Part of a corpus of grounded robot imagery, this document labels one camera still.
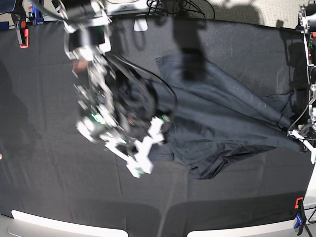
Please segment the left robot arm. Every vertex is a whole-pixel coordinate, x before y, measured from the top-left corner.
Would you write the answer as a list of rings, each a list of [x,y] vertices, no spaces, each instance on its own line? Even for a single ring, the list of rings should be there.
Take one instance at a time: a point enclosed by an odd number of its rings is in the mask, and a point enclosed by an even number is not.
[[[303,35],[308,83],[308,101],[290,125],[287,135],[300,141],[306,150],[316,151],[316,2],[300,6],[295,30]]]

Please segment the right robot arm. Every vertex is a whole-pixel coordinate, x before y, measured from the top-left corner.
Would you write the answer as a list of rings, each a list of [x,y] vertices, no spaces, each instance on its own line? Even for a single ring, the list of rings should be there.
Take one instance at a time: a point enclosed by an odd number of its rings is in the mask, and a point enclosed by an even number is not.
[[[75,62],[79,133],[93,143],[129,153],[165,143],[169,115],[158,110],[156,75],[111,52],[110,19],[102,0],[62,0],[64,50]]]

